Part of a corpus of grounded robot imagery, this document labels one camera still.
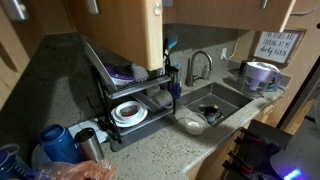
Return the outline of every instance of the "cabinet knob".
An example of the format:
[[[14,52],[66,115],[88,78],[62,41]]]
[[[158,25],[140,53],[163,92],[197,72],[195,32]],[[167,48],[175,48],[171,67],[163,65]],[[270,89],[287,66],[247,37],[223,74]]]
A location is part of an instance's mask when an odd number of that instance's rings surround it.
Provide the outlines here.
[[[97,0],[85,0],[85,1],[86,1],[88,12],[90,14],[94,14],[94,15],[99,14],[99,7],[98,7]]]
[[[0,0],[0,3],[11,21],[29,19],[29,13],[22,0]]]
[[[160,16],[162,13],[162,4],[160,2],[156,2],[154,7],[153,7],[153,13],[156,16]]]
[[[261,0],[260,9],[266,9],[268,0]]]

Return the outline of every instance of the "bowl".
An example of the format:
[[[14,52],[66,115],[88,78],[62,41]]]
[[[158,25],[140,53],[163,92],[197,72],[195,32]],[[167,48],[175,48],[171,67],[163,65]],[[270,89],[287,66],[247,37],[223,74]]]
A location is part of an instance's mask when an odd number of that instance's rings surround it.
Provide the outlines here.
[[[191,135],[200,135],[206,125],[206,118],[197,112],[192,112],[179,119],[186,131]]]
[[[119,120],[132,121],[136,119],[141,113],[141,104],[137,101],[127,101],[120,104],[115,109],[115,115]]]

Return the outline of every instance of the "stainless steel tumbler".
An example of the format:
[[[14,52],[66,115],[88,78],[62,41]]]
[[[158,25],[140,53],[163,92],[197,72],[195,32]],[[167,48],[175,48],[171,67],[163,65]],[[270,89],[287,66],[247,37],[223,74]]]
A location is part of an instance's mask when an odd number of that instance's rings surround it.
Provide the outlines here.
[[[100,143],[93,128],[84,128],[75,136],[75,141],[79,144],[80,149],[87,160],[98,162],[104,159]]]

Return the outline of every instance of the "cabinet door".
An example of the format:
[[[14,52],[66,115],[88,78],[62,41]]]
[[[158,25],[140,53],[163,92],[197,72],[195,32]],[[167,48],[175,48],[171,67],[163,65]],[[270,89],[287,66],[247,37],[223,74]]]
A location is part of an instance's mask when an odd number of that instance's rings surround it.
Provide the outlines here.
[[[257,31],[283,31],[295,0],[180,0],[178,22]]]
[[[85,0],[66,2],[79,33],[148,70],[162,67],[161,0],[101,0],[96,15]]]
[[[42,39],[32,9],[26,7],[28,20],[10,21],[0,5],[0,110]]]

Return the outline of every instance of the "blue cup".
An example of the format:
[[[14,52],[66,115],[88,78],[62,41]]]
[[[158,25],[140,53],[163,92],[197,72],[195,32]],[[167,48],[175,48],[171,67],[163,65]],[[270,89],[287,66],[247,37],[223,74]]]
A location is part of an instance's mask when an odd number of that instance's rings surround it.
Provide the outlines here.
[[[40,144],[52,161],[79,163],[83,161],[80,148],[68,128],[53,124],[40,132]]]
[[[26,179],[31,169],[16,154],[19,145],[7,144],[0,148],[0,179]]]

